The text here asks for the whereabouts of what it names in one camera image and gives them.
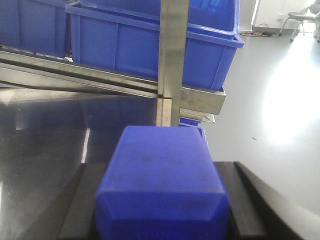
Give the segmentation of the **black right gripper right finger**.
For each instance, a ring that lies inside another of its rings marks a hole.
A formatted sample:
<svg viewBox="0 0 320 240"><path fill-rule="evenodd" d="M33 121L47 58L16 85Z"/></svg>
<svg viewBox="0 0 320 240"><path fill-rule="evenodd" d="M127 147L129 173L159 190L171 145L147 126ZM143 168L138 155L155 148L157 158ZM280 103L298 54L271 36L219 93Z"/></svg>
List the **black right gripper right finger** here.
<svg viewBox="0 0 320 240"><path fill-rule="evenodd" d="M242 163L215 166L229 194L228 240L318 240L320 217L283 196Z"/></svg>

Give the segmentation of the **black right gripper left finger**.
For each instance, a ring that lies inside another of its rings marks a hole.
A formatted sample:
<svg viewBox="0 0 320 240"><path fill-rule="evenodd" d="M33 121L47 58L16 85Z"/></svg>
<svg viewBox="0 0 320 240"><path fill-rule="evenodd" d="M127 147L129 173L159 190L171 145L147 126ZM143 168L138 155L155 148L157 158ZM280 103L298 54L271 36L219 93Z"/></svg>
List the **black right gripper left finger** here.
<svg viewBox="0 0 320 240"><path fill-rule="evenodd" d="M59 240L99 240L96 227L96 192L105 174L104 163L83 163L71 203L57 238Z"/></svg>

